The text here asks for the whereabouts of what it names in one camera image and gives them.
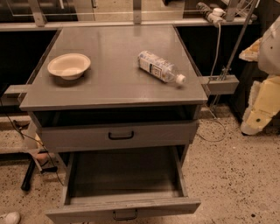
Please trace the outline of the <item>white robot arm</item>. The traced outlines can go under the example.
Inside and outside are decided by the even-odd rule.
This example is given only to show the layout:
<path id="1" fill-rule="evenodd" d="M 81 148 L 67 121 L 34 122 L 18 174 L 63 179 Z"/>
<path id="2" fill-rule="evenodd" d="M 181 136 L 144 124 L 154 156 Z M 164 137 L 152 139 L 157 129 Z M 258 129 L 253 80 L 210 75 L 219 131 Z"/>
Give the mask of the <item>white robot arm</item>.
<path id="1" fill-rule="evenodd" d="M 268 75 L 262 82 L 253 82 L 242 118 L 241 132 L 255 135 L 280 111 L 280 16 L 239 58 L 256 61 L 258 68 Z"/>

